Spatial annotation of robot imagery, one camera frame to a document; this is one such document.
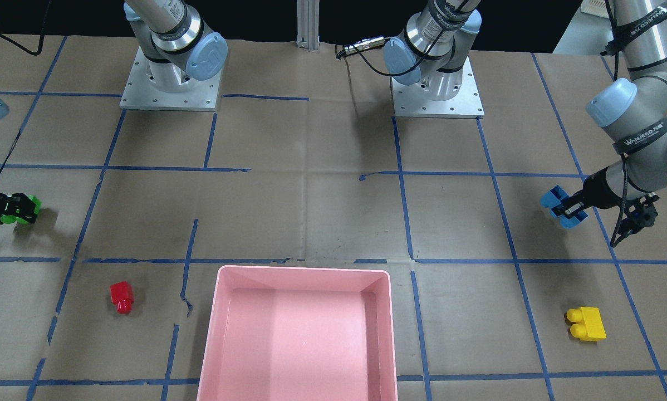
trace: metal mounting plate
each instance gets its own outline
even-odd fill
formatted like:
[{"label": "metal mounting plate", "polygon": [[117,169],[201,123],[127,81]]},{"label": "metal mounting plate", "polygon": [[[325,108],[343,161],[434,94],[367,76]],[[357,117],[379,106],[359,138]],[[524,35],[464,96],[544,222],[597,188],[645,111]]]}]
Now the metal mounting plate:
[{"label": "metal mounting plate", "polygon": [[482,99],[479,97],[469,58],[463,65],[463,74],[460,91],[448,101],[426,99],[428,91],[421,88],[420,85],[405,86],[391,78],[395,116],[443,119],[476,119],[484,116]]},{"label": "metal mounting plate", "polygon": [[130,69],[128,82],[120,99],[122,109],[134,110],[180,110],[180,111],[216,111],[219,104],[220,81],[222,70],[206,81],[193,82],[193,88],[184,92],[163,92],[156,88],[145,71],[148,59],[138,48]]}]

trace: metal connector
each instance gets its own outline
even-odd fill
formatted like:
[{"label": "metal connector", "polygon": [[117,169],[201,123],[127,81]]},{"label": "metal connector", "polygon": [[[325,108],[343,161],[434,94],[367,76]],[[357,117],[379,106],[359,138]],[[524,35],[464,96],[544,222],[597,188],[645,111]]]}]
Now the metal connector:
[{"label": "metal connector", "polygon": [[349,56],[356,53],[357,48],[359,51],[365,51],[372,48],[382,47],[383,45],[385,45],[385,38],[383,36],[376,36],[375,38],[362,39],[354,44],[347,44],[344,46],[344,53],[346,53],[346,56]]}]

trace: yellow block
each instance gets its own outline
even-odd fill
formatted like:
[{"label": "yellow block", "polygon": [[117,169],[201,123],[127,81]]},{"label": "yellow block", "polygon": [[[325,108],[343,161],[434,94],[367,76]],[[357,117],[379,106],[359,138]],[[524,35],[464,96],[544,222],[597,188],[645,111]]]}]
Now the yellow block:
[{"label": "yellow block", "polygon": [[606,338],[601,312],[597,307],[581,306],[569,309],[566,317],[571,325],[571,335],[581,341],[600,341]]}]

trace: pink bin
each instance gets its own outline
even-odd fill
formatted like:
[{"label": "pink bin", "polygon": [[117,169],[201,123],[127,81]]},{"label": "pink bin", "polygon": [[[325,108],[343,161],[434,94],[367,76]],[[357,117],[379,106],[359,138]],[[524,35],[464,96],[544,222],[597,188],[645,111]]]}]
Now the pink bin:
[{"label": "pink bin", "polygon": [[385,271],[224,266],[198,401],[397,401]]}]

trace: red block stud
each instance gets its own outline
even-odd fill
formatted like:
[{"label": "red block stud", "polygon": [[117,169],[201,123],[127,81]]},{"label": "red block stud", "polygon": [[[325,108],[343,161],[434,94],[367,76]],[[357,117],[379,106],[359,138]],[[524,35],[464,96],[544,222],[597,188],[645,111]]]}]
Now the red block stud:
[{"label": "red block stud", "polygon": [[110,286],[111,303],[115,305],[118,313],[128,313],[133,304],[133,288],[127,281],[117,282]]}]

